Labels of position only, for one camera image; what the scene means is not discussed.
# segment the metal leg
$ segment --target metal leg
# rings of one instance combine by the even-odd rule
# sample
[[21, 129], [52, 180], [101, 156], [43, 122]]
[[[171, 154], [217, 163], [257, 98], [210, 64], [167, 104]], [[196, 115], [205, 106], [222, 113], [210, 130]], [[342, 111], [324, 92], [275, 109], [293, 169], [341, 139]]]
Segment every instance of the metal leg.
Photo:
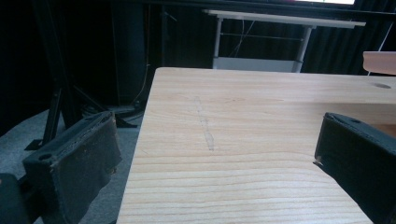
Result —
[[213, 69], [218, 69], [217, 59], [219, 57], [219, 46], [220, 46], [220, 35], [221, 35], [222, 21], [223, 21], [223, 18], [218, 18], [218, 30], [216, 31], [215, 52], [213, 54]]
[[311, 36], [312, 29], [315, 28], [316, 28], [315, 26], [305, 26], [304, 28], [304, 39], [300, 45], [300, 49], [298, 50], [297, 60], [293, 66], [294, 73], [301, 72], [301, 68], [303, 67], [303, 63], [304, 63], [306, 47], [308, 47], [309, 36]]
[[50, 103], [49, 115], [47, 118], [46, 131], [44, 131], [43, 143], [47, 144], [50, 140], [54, 139], [56, 136], [56, 131], [58, 130], [58, 121], [61, 114], [62, 105], [62, 89], [57, 90], [52, 95], [52, 101]]

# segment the carpeted floor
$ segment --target carpeted floor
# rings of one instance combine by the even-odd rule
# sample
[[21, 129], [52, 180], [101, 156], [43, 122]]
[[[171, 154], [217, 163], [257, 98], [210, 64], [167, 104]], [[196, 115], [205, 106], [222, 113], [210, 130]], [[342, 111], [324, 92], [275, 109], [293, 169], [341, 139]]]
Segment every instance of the carpeted floor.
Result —
[[[47, 115], [48, 111], [45, 111], [29, 118], [0, 137], [0, 173], [11, 173], [17, 178], [24, 175], [21, 161], [32, 153], [24, 151], [24, 149], [34, 139], [42, 138]], [[109, 224], [117, 219], [142, 117], [125, 120], [129, 123], [137, 124], [138, 128], [118, 128], [122, 162], [118, 165], [117, 172], [111, 177], [110, 183], [101, 189], [99, 195], [91, 203], [89, 211], [80, 223]], [[58, 130], [58, 133], [64, 130], [61, 120]], [[35, 223], [39, 224], [42, 221], [39, 219]]]

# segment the pencil mark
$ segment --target pencil mark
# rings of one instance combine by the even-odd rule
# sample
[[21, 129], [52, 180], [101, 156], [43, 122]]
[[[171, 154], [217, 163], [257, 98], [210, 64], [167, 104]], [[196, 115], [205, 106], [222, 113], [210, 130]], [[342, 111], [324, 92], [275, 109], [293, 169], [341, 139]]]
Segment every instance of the pencil mark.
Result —
[[213, 139], [213, 135], [209, 131], [205, 131], [205, 139], [209, 150], [215, 150], [215, 139]]
[[204, 129], [204, 135], [205, 135], [205, 140], [207, 143], [207, 148], [209, 148], [209, 150], [213, 151], [213, 150], [215, 150], [215, 139], [213, 138], [212, 133], [210, 133], [210, 131], [209, 131], [209, 122], [208, 122], [207, 118], [205, 118], [205, 116], [203, 115], [201, 99], [199, 98], [199, 96], [194, 97], [194, 102], [195, 102], [195, 106], [197, 107], [199, 121], [201, 123], [201, 126]]

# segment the dark wall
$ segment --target dark wall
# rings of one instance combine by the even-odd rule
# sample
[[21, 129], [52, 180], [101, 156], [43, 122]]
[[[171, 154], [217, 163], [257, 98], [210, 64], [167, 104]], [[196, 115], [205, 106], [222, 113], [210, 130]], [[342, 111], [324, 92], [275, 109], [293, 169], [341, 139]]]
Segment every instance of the dark wall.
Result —
[[[396, 1], [356, 0], [350, 10], [394, 12]], [[196, 7], [166, 7], [166, 11], [177, 21], [167, 17], [165, 65], [183, 67], [211, 68], [216, 18], [208, 16]], [[378, 51], [389, 30], [391, 21], [367, 18], [365, 27], [341, 29], [318, 27], [313, 30], [305, 53], [302, 72], [320, 74], [366, 75], [362, 68], [364, 51]], [[240, 35], [246, 33], [251, 21], [224, 20], [222, 32]], [[295, 60], [303, 37], [301, 25], [271, 22], [255, 22], [250, 35], [274, 38], [246, 37], [237, 57], [253, 59]], [[382, 50], [389, 49], [395, 38], [389, 33], [388, 43]], [[223, 35], [220, 41], [219, 56], [233, 57], [233, 49], [238, 45], [240, 36]]]
[[52, 80], [29, 0], [0, 1], [0, 135], [49, 107]]

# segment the light wood tabletop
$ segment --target light wood tabletop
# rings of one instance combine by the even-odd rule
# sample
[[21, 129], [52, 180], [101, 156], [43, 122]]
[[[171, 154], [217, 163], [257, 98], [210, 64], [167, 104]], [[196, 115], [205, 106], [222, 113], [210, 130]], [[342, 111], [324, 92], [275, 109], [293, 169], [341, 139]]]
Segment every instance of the light wood tabletop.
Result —
[[313, 163], [325, 112], [391, 133], [396, 79], [158, 69], [118, 223], [371, 223]]

